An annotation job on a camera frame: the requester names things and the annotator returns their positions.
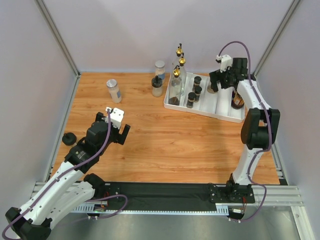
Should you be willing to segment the oil bottle dark sauce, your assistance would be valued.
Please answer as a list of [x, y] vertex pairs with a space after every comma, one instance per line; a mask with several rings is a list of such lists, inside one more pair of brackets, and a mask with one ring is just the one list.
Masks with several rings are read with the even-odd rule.
[[171, 74], [168, 85], [168, 103], [170, 105], [179, 106], [182, 92], [182, 79], [180, 76], [180, 67], [177, 65]]
[[176, 53], [176, 58], [172, 63], [173, 69], [175, 69], [176, 66], [178, 66], [180, 74], [182, 74], [182, 67], [184, 66], [184, 64], [186, 62], [186, 60], [184, 58], [184, 52], [182, 50], [182, 43], [179, 44], [179, 46], [177, 47], [175, 53]]

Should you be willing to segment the aluminium front rail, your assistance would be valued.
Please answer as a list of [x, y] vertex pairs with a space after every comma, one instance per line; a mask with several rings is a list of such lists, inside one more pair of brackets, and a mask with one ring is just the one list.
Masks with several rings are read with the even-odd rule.
[[[73, 183], [66, 192], [70, 192], [71, 189], [77, 187], [80, 181]], [[44, 182], [36, 182], [31, 193], [31, 197], [34, 197], [39, 190], [45, 185]], [[297, 186], [293, 185], [266, 185], [266, 198], [263, 206], [294, 206], [303, 207], [304, 203], [300, 195]], [[262, 186], [253, 185], [253, 194], [255, 197], [255, 204], [260, 204], [263, 196], [264, 189]]]

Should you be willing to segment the small black lid jar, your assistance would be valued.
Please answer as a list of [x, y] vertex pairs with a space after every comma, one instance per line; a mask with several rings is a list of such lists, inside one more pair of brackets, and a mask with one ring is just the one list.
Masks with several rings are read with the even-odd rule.
[[195, 93], [195, 100], [194, 102], [197, 103], [200, 100], [200, 95], [202, 92], [202, 87], [201, 86], [195, 86], [194, 87], [194, 93]]
[[186, 107], [192, 109], [196, 99], [196, 94], [192, 91], [188, 93]]

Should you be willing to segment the oil bottle dark sauce back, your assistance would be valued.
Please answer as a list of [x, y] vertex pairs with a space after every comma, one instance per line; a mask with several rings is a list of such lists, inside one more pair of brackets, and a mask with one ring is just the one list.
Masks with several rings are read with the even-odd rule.
[[182, 79], [180, 76], [180, 67], [177, 65], [171, 74], [168, 85], [168, 103], [170, 105], [179, 106], [182, 92]]

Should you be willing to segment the right aluminium corner post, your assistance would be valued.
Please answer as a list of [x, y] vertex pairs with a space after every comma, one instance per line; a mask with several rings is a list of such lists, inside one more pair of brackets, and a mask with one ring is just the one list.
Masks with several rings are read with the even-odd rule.
[[273, 34], [269, 44], [267, 45], [267, 48], [265, 49], [262, 57], [260, 58], [255, 70], [253, 71], [253, 75], [255, 77], [258, 76], [260, 71], [262, 70], [264, 64], [266, 63], [268, 57], [272, 53], [274, 47], [276, 46], [277, 42], [281, 38], [283, 32], [285, 31], [287, 25], [289, 24], [291, 18], [295, 14], [297, 8], [300, 6], [302, 0], [292, 0], [287, 11], [285, 12], [282, 20], [280, 21], [275, 33]]

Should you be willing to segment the black base mat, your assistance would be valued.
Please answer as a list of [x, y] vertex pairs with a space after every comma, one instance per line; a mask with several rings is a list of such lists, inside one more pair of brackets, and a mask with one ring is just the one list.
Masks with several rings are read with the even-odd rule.
[[128, 211], [214, 211], [219, 199], [212, 184], [111, 182], [109, 195], [127, 196]]

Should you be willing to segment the oil bottle dark sauce front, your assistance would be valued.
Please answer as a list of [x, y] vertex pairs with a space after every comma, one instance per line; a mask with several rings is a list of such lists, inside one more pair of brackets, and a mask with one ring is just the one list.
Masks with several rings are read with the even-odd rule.
[[182, 43], [179, 44], [179, 46], [177, 47], [175, 53], [176, 53], [176, 58], [172, 63], [173, 69], [175, 69], [176, 66], [178, 66], [180, 74], [182, 74], [182, 67], [184, 66], [184, 64], [186, 62], [186, 60], [184, 58], [184, 52], [182, 50]]

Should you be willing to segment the white compartment tray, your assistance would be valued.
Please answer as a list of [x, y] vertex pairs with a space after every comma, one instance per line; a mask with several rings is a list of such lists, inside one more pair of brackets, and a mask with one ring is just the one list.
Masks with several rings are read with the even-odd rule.
[[194, 85], [194, 78], [197, 74], [188, 72], [186, 74], [186, 83], [184, 95], [180, 97], [179, 105], [169, 104], [169, 92], [164, 97], [164, 107], [166, 109], [188, 112], [207, 116], [219, 120], [229, 121], [233, 123], [241, 123], [245, 119], [245, 108], [235, 109], [232, 107], [233, 89], [222, 89], [218, 85], [218, 92], [208, 92], [207, 88], [210, 83], [208, 76], [201, 76], [200, 86], [202, 88], [199, 101], [193, 104], [192, 108], [187, 107], [188, 93], [191, 92]]

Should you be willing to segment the silver lid jar white beads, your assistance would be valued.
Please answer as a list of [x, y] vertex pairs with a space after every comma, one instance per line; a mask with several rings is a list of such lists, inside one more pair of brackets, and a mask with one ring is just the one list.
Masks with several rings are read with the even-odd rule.
[[115, 79], [109, 79], [106, 82], [106, 86], [112, 101], [114, 103], [120, 103], [122, 101], [122, 95], [118, 86], [118, 82]]

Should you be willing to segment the black label spice shaker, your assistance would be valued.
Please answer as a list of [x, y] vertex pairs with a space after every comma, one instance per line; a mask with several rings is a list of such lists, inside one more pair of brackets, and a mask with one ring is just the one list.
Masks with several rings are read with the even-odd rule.
[[193, 78], [193, 87], [192, 87], [192, 91], [193, 91], [193, 92], [195, 91], [195, 88], [196, 88], [196, 87], [199, 87], [199, 86], [200, 86], [201, 81], [202, 81], [202, 78], [201, 78], [199, 75], [196, 75], [196, 76]]

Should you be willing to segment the black lid glass spice jar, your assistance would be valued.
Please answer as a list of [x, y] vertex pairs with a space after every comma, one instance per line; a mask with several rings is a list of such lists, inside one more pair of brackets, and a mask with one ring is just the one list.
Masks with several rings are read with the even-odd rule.
[[207, 91], [208, 91], [209, 93], [211, 93], [211, 94], [217, 93], [217, 91], [214, 91], [214, 90], [211, 88], [211, 85], [208, 85], [208, 86], [207, 86]]

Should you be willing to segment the black lid jar behind bottle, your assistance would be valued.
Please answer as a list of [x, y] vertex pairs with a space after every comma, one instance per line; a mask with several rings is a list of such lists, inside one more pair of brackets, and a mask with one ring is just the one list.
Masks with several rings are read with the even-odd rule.
[[163, 94], [163, 79], [159, 75], [156, 75], [151, 80], [151, 93], [157, 98]]

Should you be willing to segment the clear oil bottle gold spout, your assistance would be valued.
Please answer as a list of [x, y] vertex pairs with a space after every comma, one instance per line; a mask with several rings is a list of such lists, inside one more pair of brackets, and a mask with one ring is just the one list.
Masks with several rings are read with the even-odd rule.
[[186, 59], [184, 53], [181, 54], [179, 60], [179, 69], [180, 69], [180, 77], [181, 77], [181, 95], [184, 94], [185, 91], [185, 84], [186, 84], [186, 78], [187, 78], [187, 72], [185, 69]]

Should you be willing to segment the left aluminium corner post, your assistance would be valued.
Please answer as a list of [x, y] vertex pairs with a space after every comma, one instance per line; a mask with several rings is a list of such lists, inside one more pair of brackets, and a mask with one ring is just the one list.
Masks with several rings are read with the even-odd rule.
[[57, 42], [59, 48], [61, 49], [66, 61], [68, 62], [70, 68], [72, 69], [73, 73], [78, 77], [81, 73], [78, 69], [78, 67], [76, 66], [75, 61], [73, 60], [70, 51], [67, 48], [67, 45], [65, 44], [65, 41], [62, 38], [62, 35], [60, 33], [60, 31], [58, 30], [55, 21], [45, 3], [44, 0], [35, 0], [34, 1], [37, 5], [37, 7], [39, 8], [39, 11], [43, 17], [43, 19], [45, 20], [48, 28], [50, 29], [55, 41]]

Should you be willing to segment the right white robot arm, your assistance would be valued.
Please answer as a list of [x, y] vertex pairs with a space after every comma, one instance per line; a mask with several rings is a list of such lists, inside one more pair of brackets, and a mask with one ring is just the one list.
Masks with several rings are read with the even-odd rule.
[[252, 176], [263, 155], [276, 140], [280, 111], [273, 109], [259, 92], [257, 82], [248, 70], [248, 59], [218, 55], [220, 69], [209, 74], [211, 89], [233, 88], [235, 97], [241, 97], [247, 108], [240, 138], [244, 145], [239, 163], [225, 186], [210, 184], [212, 203], [254, 203]]

